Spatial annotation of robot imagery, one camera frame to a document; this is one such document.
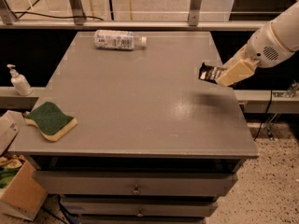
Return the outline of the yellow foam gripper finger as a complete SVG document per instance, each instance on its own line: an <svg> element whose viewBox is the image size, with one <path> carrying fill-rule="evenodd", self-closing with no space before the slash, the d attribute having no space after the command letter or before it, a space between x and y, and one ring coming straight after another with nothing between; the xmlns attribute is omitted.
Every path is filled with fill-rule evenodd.
<svg viewBox="0 0 299 224"><path fill-rule="evenodd" d="M229 59L224 65L224 69L240 66L247 58L246 45L244 45L231 59Z"/></svg>
<svg viewBox="0 0 299 224"><path fill-rule="evenodd" d="M258 60L250 58L229 61L222 67L222 73L216 79L219 85L228 87L241 80L252 77L258 66Z"/></svg>

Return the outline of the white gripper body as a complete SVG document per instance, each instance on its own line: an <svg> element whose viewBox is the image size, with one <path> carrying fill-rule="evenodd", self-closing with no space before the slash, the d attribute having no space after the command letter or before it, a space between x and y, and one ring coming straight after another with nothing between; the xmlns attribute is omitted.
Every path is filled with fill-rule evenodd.
<svg viewBox="0 0 299 224"><path fill-rule="evenodd" d="M270 21L249 39L246 54L261 68L274 67L295 53L295 32L282 23Z"/></svg>

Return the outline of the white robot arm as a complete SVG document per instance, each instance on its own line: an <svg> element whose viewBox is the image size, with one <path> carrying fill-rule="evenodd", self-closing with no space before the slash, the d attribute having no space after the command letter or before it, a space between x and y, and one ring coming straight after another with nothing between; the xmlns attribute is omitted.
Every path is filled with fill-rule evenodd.
<svg viewBox="0 0 299 224"><path fill-rule="evenodd" d="M222 86L230 86L252 77L257 68L271 68L299 50L299 2L253 33L244 45L223 66L216 79Z"/></svg>

